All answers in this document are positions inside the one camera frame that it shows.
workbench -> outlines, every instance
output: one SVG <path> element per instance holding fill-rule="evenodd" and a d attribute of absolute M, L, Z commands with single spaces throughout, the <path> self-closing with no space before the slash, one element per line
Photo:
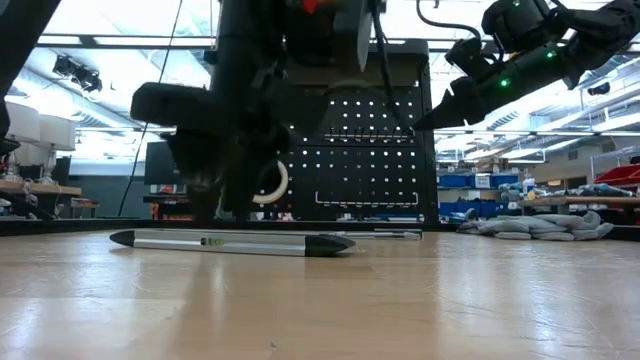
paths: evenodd
<path fill-rule="evenodd" d="M 640 208 L 640 198 L 638 197 L 612 197 L 612 196 L 558 196 L 546 197 L 534 200 L 521 200 L 518 205 L 522 208 L 523 215 L 530 213 L 532 207 L 550 206 L 552 212 L 562 215 L 569 214 L 571 205 L 607 205 L 611 208 L 624 209 L 625 216 L 631 220 L 635 219 L 635 209 Z"/>
<path fill-rule="evenodd" d="M 6 191 L 8 193 L 21 193 L 22 188 L 24 187 L 23 181 L 7 181 L 0 180 L 0 191 Z M 36 182 L 32 182 L 29 185 L 29 192 L 34 195 L 39 194 L 49 194 L 49 195 L 73 195 L 80 196 L 82 195 L 82 189 L 71 186 L 59 186 L 59 185 L 44 185 L 38 184 Z"/>

ceiling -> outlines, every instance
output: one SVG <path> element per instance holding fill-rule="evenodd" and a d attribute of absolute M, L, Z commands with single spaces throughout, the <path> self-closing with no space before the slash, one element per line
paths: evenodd
<path fill-rule="evenodd" d="M 432 20 L 458 22 L 479 28 L 484 10 L 493 1 L 487 0 L 441 0 L 438 9 L 434 1 L 422 1 L 423 13 Z M 600 0 L 563 0 L 571 8 L 596 9 L 607 3 Z M 103 35 L 129 36 L 129 45 L 149 44 L 149 36 L 170 36 L 178 11 L 179 0 L 62 0 L 60 7 L 47 26 L 45 34 L 49 39 L 63 35 Z M 177 37 L 210 37 L 216 34 L 219 3 L 212 0 L 184 0 L 176 27 Z M 382 16 L 382 25 L 388 38 L 426 38 L 455 40 L 470 36 L 461 30 L 442 29 L 428 26 L 420 21 L 415 11 L 414 0 L 388 0 L 387 13 Z M 111 39 L 125 41 L 122 38 Z M 57 55 L 70 55 L 79 62 L 100 71 L 104 89 L 87 94 L 66 79 L 60 79 L 51 72 Z M 113 49 L 70 49 L 55 46 L 39 47 L 31 54 L 21 76 L 14 83 L 14 100 L 27 102 L 41 112 L 54 113 L 78 120 L 80 127 L 135 127 L 138 124 L 129 118 L 129 106 L 133 92 L 145 82 L 157 82 L 160 69 L 167 56 L 165 50 L 142 50 L 135 47 L 125 50 Z M 209 72 L 202 65 L 201 51 L 172 50 L 167 59 L 162 82 L 190 86 L 207 86 Z M 465 130 L 502 131 L 493 134 L 442 134 L 436 136 L 436 149 L 441 160 L 461 159 L 474 154 L 479 156 L 520 156 L 539 157 L 541 151 L 527 150 L 510 154 L 513 150 L 544 149 L 567 143 L 577 144 L 576 136 L 546 135 L 526 136 L 518 131 L 583 131 L 588 132 L 600 126 L 605 131 L 627 130 L 635 126 L 636 97 L 615 101 L 616 97 L 635 89 L 634 58 L 617 56 L 603 69 L 586 74 L 585 81 L 591 83 L 608 77 L 612 91 L 606 96 L 588 97 L 584 91 L 567 91 L 561 83 L 555 83 L 534 94 L 509 104 L 489 114 L 485 121 Z M 442 54 L 430 56 L 431 90 L 433 104 L 439 103 L 449 83 L 462 75 L 449 65 Z M 608 101 L 603 109 L 582 114 L 566 121 L 567 116 L 581 109 L 594 107 Z M 627 116 L 626 128 L 603 125 L 616 117 Z M 565 119 L 561 126 L 550 125 L 553 121 Z M 89 158 L 131 157 L 135 154 L 135 132 L 83 134 L 80 138 L 90 139 L 80 146 L 74 156 Z M 150 134 L 148 140 L 157 137 Z M 113 144 L 122 144 L 115 150 Z"/>

metal frame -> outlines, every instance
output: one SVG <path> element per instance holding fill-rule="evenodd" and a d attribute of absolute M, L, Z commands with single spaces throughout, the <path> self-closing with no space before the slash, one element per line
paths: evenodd
<path fill-rule="evenodd" d="M 0 0 L 0 39 L 6 50 L 0 67 L 0 142 L 9 130 L 9 113 L 4 97 L 38 43 L 60 0 Z"/>

black cable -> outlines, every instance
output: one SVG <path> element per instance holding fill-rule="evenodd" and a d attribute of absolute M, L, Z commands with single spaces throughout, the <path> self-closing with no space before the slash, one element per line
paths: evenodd
<path fill-rule="evenodd" d="M 178 4 L 178 12 L 176 13 L 176 19 L 173 22 L 171 37 L 169 38 L 169 45 L 167 46 L 167 55 L 164 57 L 162 68 L 160 69 L 160 78 L 158 79 L 158 83 L 162 82 L 164 71 L 167 68 L 167 60 L 169 60 L 169 54 L 171 53 L 171 44 L 173 43 L 173 38 L 176 36 L 176 28 L 178 27 L 178 19 L 180 18 L 180 10 L 182 9 L 182 2 L 183 0 L 180 0 L 180 3 Z M 136 151 L 136 156 L 133 159 L 133 169 L 131 170 L 131 176 L 129 176 L 129 182 L 127 183 L 127 187 L 124 190 L 124 194 L 122 195 L 122 200 L 120 201 L 118 216 L 122 216 L 122 209 L 124 208 L 124 202 L 127 200 L 129 189 L 131 189 L 131 183 L 133 183 L 133 176 L 136 173 L 136 166 L 138 165 L 138 157 L 140 156 L 140 149 L 142 149 L 142 143 L 144 142 L 144 135 L 147 133 L 148 128 L 149 128 L 149 122 L 147 121 L 144 123 L 144 128 L 142 129 L 142 136 L 140 136 L 140 143 L 138 144 L 138 150 Z"/>
<path fill-rule="evenodd" d="M 466 31 L 472 33 L 473 36 L 475 36 L 476 38 L 482 39 L 482 37 L 480 36 L 480 32 L 476 28 L 474 28 L 473 26 L 463 25 L 463 24 L 453 24 L 453 23 L 441 23 L 441 22 L 432 21 L 432 20 L 427 19 L 422 14 L 422 10 L 420 10 L 420 0 L 416 0 L 416 10 L 418 12 L 418 17 L 420 18 L 420 20 L 422 20 L 427 25 L 431 25 L 431 26 L 435 26 L 435 27 L 439 27 L 439 28 L 445 28 L 445 29 L 466 30 Z"/>
<path fill-rule="evenodd" d="M 502 62 L 502 60 L 504 60 L 504 49 L 502 48 L 502 45 L 500 45 L 498 37 L 495 34 L 493 35 L 493 43 L 496 44 L 496 47 L 498 48 L 498 61 Z"/>
<path fill-rule="evenodd" d="M 369 11 L 373 18 L 373 27 L 376 34 L 376 47 L 380 54 L 380 72 L 382 75 L 382 82 L 384 84 L 384 90 L 387 95 L 387 109 L 391 112 L 391 115 L 395 118 L 398 125 L 401 128 L 407 129 L 414 135 L 418 144 L 421 144 L 421 138 L 415 136 L 413 128 L 409 126 L 407 120 L 402 117 L 398 107 L 396 106 L 395 96 L 393 94 L 393 87 L 391 86 L 391 74 L 389 73 L 389 59 L 387 58 L 387 49 L 384 43 L 384 32 L 382 31 L 382 23 L 380 22 L 380 9 L 378 8 L 378 0 L 369 0 Z"/>

wall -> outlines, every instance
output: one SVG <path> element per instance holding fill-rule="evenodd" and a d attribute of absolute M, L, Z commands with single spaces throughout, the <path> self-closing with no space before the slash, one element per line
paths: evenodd
<path fill-rule="evenodd" d="M 613 139 L 618 145 L 618 149 L 637 146 L 639 141 L 637 137 L 617 137 Z M 531 174 L 536 182 L 544 182 L 549 180 L 560 180 L 572 177 L 586 176 L 589 183 L 593 183 L 591 176 L 591 156 L 602 154 L 599 144 L 582 146 L 577 149 L 578 158 L 569 160 L 568 150 L 560 150 L 552 156 L 547 157 L 547 164 L 541 164 L 531 169 Z M 601 159 L 595 162 L 595 173 L 603 173 L 617 166 L 615 159 Z"/>
<path fill-rule="evenodd" d="M 100 204 L 100 208 L 96 210 L 96 216 L 117 216 L 128 181 L 128 176 L 70 176 L 69 186 L 82 188 L 86 198 Z M 142 177 L 134 177 L 122 216 L 150 219 L 151 205 L 142 202 L 145 195 L 149 195 L 149 186 L 144 185 Z"/>

